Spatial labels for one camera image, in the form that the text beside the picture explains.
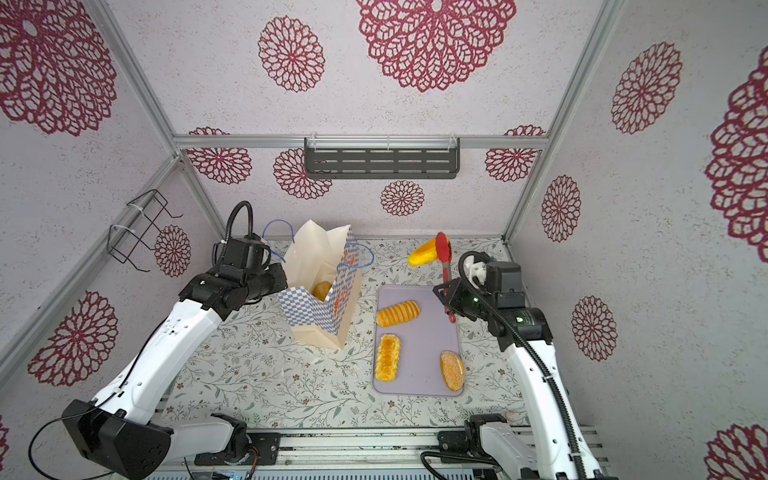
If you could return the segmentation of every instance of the blue bag handle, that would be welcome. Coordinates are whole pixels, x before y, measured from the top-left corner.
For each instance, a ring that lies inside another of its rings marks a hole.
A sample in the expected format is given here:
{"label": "blue bag handle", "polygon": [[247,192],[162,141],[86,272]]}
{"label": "blue bag handle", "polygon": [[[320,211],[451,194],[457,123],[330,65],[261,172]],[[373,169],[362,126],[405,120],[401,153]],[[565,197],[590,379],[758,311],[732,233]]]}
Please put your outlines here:
{"label": "blue bag handle", "polygon": [[[290,223],[286,222],[285,220],[281,220],[280,218],[276,218],[275,220],[272,220],[271,222],[269,222],[269,223],[268,223],[268,224],[267,224],[267,225],[264,227],[264,230],[261,232],[261,239],[262,239],[262,240],[264,239],[264,234],[266,233],[266,229],[267,229],[267,228],[269,228],[269,227],[270,227],[270,225],[271,225],[271,224],[273,224],[273,223],[275,223],[275,222],[283,222],[283,223],[284,223],[284,224],[286,224],[288,227],[290,227],[290,239],[291,239],[291,241],[295,241],[295,239],[293,238],[293,225],[291,225]],[[285,259],[285,258],[284,258],[282,255],[280,255],[279,253],[277,253],[276,251],[274,251],[274,250],[273,250],[272,254],[273,254],[275,257],[277,257],[277,258],[281,259],[283,262],[284,262],[284,261],[286,261],[286,259]]]}
{"label": "blue bag handle", "polygon": [[368,248],[367,246],[363,245],[362,243],[357,243],[357,242],[347,242],[347,243],[345,243],[345,244],[344,244],[344,249],[346,250],[347,246],[349,246],[349,245],[357,245],[357,246],[359,246],[359,247],[362,247],[362,248],[364,248],[364,249],[368,250],[368,251],[370,252],[370,254],[371,254],[371,261],[370,261],[370,262],[368,262],[368,263],[366,263],[365,265],[358,265],[358,266],[354,266],[354,265],[347,265],[346,263],[344,263],[344,262],[342,261],[341,263],[339,263],[339,266],[342,266],[342,265],[343,265],[343,266],[346,266],[347,268],[352,268],[352,269],[359,269],[359,268],[366,268],[367,266],[371,266],[371,265],[373,265],[373,262],[374,262],[374,260],[376,260],[376,255],[374,255],[374,254],[373,254],[373,250],[371,250],[371,249],[370,249],[370,248]]}

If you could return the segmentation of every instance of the wire basket holder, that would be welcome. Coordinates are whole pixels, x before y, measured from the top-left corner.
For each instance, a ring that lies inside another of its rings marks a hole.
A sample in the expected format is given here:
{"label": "wire basket holder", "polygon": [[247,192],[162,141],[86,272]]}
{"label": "wire basket holder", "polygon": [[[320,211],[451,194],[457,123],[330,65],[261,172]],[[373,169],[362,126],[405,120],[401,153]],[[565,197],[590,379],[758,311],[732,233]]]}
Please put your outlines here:
{"label": "wire basket holder", "polygon": [[[144,200],[144,206],[140,206],[139,203]],[[147,215],[146,209],[150,206],[152,203],[152,200],[157,202],[158,205],[160,205],[160,209],[157,211],[157,213],[154,215],[154,217],[150,218],[149,215]],[[133,207],[139,210],[141,213],[141,217],[146,218],[149,220],[149,224],[147,225],[147,228],[144,229],[143,232],[141,232],[141,235],[136,234],[136,230],[131,228],[133,226],[133,223],[138,220],[140,217],[134,218],[134,220],[129,225],[110,225],[109,226],[109,232],[107,233],[107,253],[112,256],[115,260],[117,260],[120,263],[130,263],[133,268],[140,272],[149,272],[150,270],[144,270],[139,268],[136,263],[134,263],[133,260],[131,260],[131,255],[136,250],[136,247],[139,246],[139,244],[144,245],[147,250],[155,251],[153,247],[150,247],[149,245],[144,242],[144,236],[147,234],[147,232],[154,227],[155,230],[157,230],[158,233],[161,232],[161,229],[157,226],[155,223],[155,220],[158,219],[158,217],[165,212],[168,214],[170,218],[180,218],[183,217],[184,214],[181,215],[173,215],[170,211],[167,209],[168,200],[163,196],[163,194],[160,193],[157,189],[147,190],[146,192],[142,193],[138,197],[134,198],[130,202],[126,204],[128,207]],[[128,251],[128,253],[123,253],[122,250],[118,249],[118,243],[122,240],[123,235],[116,235],[117,239],[113,242],[113,233],[117,233],[119,230],[124,230],[128,232],[133,238],[136,239],[136,243],[131,247],[131,250]]]}

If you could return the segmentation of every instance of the wire rack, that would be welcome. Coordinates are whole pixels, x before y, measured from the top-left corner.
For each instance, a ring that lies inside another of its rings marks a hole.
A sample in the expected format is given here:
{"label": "wire rack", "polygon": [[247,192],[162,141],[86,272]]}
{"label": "wire rack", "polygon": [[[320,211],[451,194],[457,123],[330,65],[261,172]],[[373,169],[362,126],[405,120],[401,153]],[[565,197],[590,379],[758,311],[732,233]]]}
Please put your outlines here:
{"label": "wire rack", "polygon": [[[157,211],[157,213],[154,216],[150,217],[149,215],[147,215],[147,209],[150,208],[153,202],[160,205],[160,209]],[[147,245],[146,242],[144,242],[144,236],[146,236],[147,232],[153,228],[157,230],[158,233],[160,233],[161,229],[155,223],[155,221],[160,217],[160,215],[162,215],[163,213],[166,213],[170,218],[180,218],[180,217],[183,217],[184,215],[183,214],[173,215],[167,209],[168,200],[157,189],[147,190],[146,192],[142,193],[138,197],[128,202],[126,205],[129,207],[134,207],[138,209],[141,215],[136,216],[136,218],[134,218],[134,220],[128,225],[113,224],[109,226],[109,232],[107,234],[107,253],[109,253],[112,256],[112,258],[114,258],[120,263],[130,263],[133,266],[133,268],[135,268],[140,272],[149,272],[150,270],[144,270],[142,268],[139,268],[139,266],[136,265],[136,263],[134,263],[133,260],[131,260],[131,255],[134,253],[134,251],[137,249],[139,245],[144,246],[147,250],[150,250],[150,251],[156,250],[153,247],[150,247],[149,245]],[[142,217],[149,220],[149,224],[147,225],[146,228],[144,228],[144,231],[137,234],[136,230],[132,227],[133,227],[133,224],[136,223],[136,221]],[[127,253],[124,252],[125,246],[123,247],[123,249],[118,248],[118,244],[121,242],[125,233],[130,234],[134,239],[136,239],[136,241],[133,243],[133,246]]]}

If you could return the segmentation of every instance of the red silicone tong tip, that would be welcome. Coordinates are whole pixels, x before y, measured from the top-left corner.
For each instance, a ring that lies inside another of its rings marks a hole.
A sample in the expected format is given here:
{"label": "red silicone tong tip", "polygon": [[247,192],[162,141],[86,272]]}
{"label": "red silicone tong tip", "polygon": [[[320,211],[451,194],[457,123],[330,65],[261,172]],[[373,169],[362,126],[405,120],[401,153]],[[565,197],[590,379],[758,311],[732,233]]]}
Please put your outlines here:
{"label": "red silicone tong tip", "polygon": [[437,258],[443,263],[450,262],[453,254],[451,252],[451,240],[445,236],[443,232],[437,234],[435,237],[435,249],[437,250]]}

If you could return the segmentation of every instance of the red flower pattern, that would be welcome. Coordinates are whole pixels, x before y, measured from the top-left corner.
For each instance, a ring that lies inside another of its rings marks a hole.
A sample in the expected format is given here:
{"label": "red flower pattern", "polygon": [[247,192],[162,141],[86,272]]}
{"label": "red flower pattern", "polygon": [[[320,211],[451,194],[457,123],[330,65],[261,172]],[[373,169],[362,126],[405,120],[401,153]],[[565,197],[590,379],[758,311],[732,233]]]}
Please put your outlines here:
{"label": "red flower pattern", "polygon": [[576,182],[568,175],[555,178],[541,202],[541,224],[553,242],[570,237],[581,215],[581,198]]}
{"label": "red flower pattern", "polygon": [[307,91],[326,69],[323,47],[310,27],[295,18],[273,18],[259,38],[261,65],[288,91]]}
{"label": "red flower pattern", "polygon": [[571,330],[578,348],[598,362],[607,359],[616,348],[616,322],[608,305],[599,298],[579,300],[571,318]]}
{"label": "red flower pattern", "polygon": [[85,292],[27,371],[40,383],[72,386],[99,370],[117,336],[118,318],[109,300],[98,292]]}
{"label": "red flower pattern", "polygon": [[98,130],[117,72],[83,5],[6,0],[0,8],[0,104],[46,134]]}
{"label": "red flower pattern", "polygon": [[768,432],[760,425],[731,425],[728,430],[718,430],[707,447],[707,480],[768,478]]}
{"label": "red flower pattern", "polygon": [[2,461],[5,458],[5,454],[8,453],[8,442],[5,437],[8,436],[8,429],[2,424],[2,416],[0,415],[0,472],[2,472]]}
{"label": "red flower pattern", "polygon": [[333,185],[331,180],[313,180],[307,177],[304,150],[301,148],[280,152],[275,159],[273,173],[280,188],[304,200],[322,197]]}
{"label": "red flower pattern", "polygon": [[625,134],[645,130],[666,110],[680,83],[680,52],[664,41],[639,54],[616,85],[611,113]]}
{"label": "red flower pattern", "polygon": [[[520,125],[507,130],[504,135],[541,136],[546,134],[541,127]],[[485,154],[485,170],[491,177],[504,182],[526,178],[538,151],[534,148],[492,148]]]}
{"label": "red flower pattern", "polygon": [[181,228],[168,225],[157,234],[154,259],[168,276],[180,276],[187,270],[192,257],[190,239]]}
{"label": "red flower pattern", "polygon": [[768,47],[749,80],[731,92],[728,112],[710,139],[710,205],[728,219],[728,235],[757,247],[768,263]]}
{"label": "red flower pattern", "polygon": [[424,190],[407,180],[398,180],[382,190],[382,207],[397,217],[407,217],[424,204]]}
{"label": "red flower pattern", "polygon": [[[229,135],[218,128],[201,127],[190,135]],[[197,171],[220,184],[238,184],[250,175],[250,157],[245,148],[190,148],[187,155]]]}
{"label": "red flower pattern", "polygon": [[357,0],[360,33],[382,73],[402,87],[445,90],[466,81],[504,41],[514,0]]}

